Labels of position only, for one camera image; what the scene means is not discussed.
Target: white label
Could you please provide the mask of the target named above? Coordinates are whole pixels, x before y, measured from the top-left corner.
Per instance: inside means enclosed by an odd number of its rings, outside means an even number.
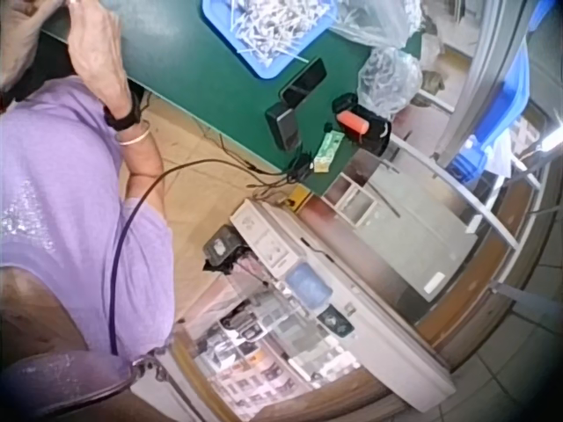
[[[424,287],[424,291],[430,295],[432,293],[432,291],[435,288],[437,288],[438,285],[442,282],[444,277],[445,277],[445,274],[442,274],[440,272],[436,273],[435,276],[432,277],[430,279],[430,281],[427,283],[427,285]]]

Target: beige floor tile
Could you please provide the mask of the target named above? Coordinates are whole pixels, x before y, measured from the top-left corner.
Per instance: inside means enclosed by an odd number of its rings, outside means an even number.
[[[228,188],[229,185],[222,180],[183,170],[165,195],[168,221],[199,224],[206,220],[208,211],[228,194]]]
[[[165,170],[207,158],[236,163],[218,146],[216,131],[159,98],[151,98],[145,118],[152,126]],[[229,140],[225,146],[256,163],[255,157]],[[256,164],[264,170],[274,171],[266,164]],[[122,169],[120,188],[123,192],[127,176],[127,169]],[[278,179],[261,178],[268,183]],[[256,183],[254,178],[223,164],[202,164],[175,172],[166,179],[165,208],[172,230],[177,318],[186,314],[218,276],[202,271],[205,262],[203,245],[229,222],[229,217],[243,200],[252,195],[253,189],[246,188],[250,183]]]

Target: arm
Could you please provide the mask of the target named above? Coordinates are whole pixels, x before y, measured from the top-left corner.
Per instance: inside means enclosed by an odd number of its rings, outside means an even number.
[[[99,0],[69,2],[69,11],[69,54],[75,71],[116,119],[127,116],[132,108],[131,94],[121,59],[121,28],[117,17]],[[132,141],[146,130],[147,124],[141,122],[118,133],[117,141]],[[155,140],[149,134],[140,142],[122,146],[121,154],[130,171],[126,198],[140,198],[163,172]],[[162,216],[164,192],[163,182],[147,198]]]

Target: hand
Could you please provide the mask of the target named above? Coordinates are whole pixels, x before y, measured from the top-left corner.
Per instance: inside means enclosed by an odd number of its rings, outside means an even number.
[[[69,1],[69,54],[76,73],[116,119],[133,107],[121,58],[117,16],[99,0]]]
[[[63,0],[3,0],[0,91],[8,91],[33,63],[41,26]]]

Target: orange object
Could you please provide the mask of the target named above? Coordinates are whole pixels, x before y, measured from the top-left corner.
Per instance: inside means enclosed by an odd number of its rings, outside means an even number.
[[[336,115],[336,120],[344,126],[351,128],[360,135],[365,135],[368,133],[369,122],[361,118],[357,114],[350,112],[349,110],[338,113]]]

